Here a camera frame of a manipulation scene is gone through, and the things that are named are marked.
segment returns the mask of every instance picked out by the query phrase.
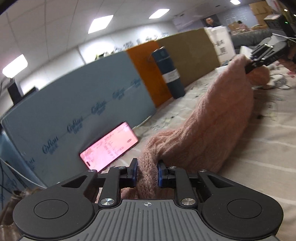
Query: cardboard box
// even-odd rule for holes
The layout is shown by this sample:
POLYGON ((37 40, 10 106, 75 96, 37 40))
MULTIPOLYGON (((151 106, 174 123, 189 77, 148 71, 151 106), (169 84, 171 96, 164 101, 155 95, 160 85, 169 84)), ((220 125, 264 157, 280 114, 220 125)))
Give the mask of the cardboard box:
POLYGON ((238 22, 234 22, 232 24, 229 24, 228 28, 230 29, 230 31, 236 31, 237 29, 239 29, 239 24, 238 22))
POLYGON ((151 56, 151 53, 158 48, 159 46, 157 42, 149 41, 126 51, 135 65, 156 107, 159 107, 172 97, 157 64, 151 56))
POLYGON ((266 24, 264 25, 255 25, 252 27, 252 30, 255 31, 255 30, 260 30, 260 29, 265 29, 265 28, 268 28, 268 26, 266 24))
POLYGON ((258 24, 260 25, 265 25, 266 22, 264 21, 264 18, 266 18, 268 15, 272 14, 272 12, 266 12, 266 13, 261 13, 261 14, 257 14, 255 15, 258 24))
POLYGON ((203 28, 157 40, 165 46, 186 87, 220 66, 216 50, 203 28))
POLYGON ((271 7, 267 4, 266 1, 251 3, 249 4, 249 6, 254 15, 272 12, 271 7))

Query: black circular pad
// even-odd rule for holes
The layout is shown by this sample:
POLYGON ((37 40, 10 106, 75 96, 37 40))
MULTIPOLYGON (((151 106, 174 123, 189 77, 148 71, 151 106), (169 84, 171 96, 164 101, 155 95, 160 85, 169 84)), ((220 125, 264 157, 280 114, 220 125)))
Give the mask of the black circular pad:
POLYGON ((38 203, 34 212, 38 217, 45 219, 59 218, 63 216, 69 209, 69 206, 66 202, 50 199, 38 203))
POLYGON ((22 234, 59 240, 79 232, 94 217, 92 203, 77 188, 52 186, 21 200, 13 220, 22 234))
POLYGON ((262 212, 262 207, 255 201, 237 199, 227 205, 228 211, 238 218, 254 218, 262 212))
POLYGON ((202 216, 221 235, 261 240, 275 234, 283 220, 279 203, 248 188, 220 188, 203 204, 202 216))

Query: ceiling light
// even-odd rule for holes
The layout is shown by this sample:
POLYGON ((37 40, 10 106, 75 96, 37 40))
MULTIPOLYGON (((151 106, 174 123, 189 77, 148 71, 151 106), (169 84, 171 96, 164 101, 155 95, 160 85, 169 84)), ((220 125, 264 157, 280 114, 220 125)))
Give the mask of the ceiling light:
POLYGON ((91 23, 91 26, 89 27, 89 34, 105 29, 108 24, 110 23, 111 19, 113 18, 113 15, 109 15, 106 17, 96 18, 91 23))
POLYGON ((22 54, 18 56, 14 61, 12 61, 10 64, 8 64, 2 70, 2 73, 8 78, 13 78, 27 66, 28 66, 28 62, 25 56, 22 54))
POLYGON ((240 1, 239 0, 230 0, 231 3, 233 3, 234 5, 239 5, 240 1))
POLYGON ((152 19, 152 18, 160 18, 161 16, 165 15, 168 11, 169 11, 169 9, 159 9, 155 13, 153 13, 149 17, 149 19, 152 19))

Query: pink phone screen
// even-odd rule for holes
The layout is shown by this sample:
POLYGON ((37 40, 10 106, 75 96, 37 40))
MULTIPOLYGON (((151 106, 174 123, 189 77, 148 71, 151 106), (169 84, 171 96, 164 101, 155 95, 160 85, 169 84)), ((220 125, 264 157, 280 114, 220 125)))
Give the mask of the pink phone screen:
POLYGON ((98 172, 116 160, 138 142, 138 138, 124 122, 80 154, 89 169, 98 172))

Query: phone screen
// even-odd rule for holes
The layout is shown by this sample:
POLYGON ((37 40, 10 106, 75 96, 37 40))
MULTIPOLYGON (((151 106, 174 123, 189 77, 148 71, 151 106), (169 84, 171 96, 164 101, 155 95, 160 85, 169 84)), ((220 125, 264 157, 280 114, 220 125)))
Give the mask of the phone screen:
POLYGON ((80 154, 89 169, 98 172, 138 143, 130 126, 124 122, 80 154))

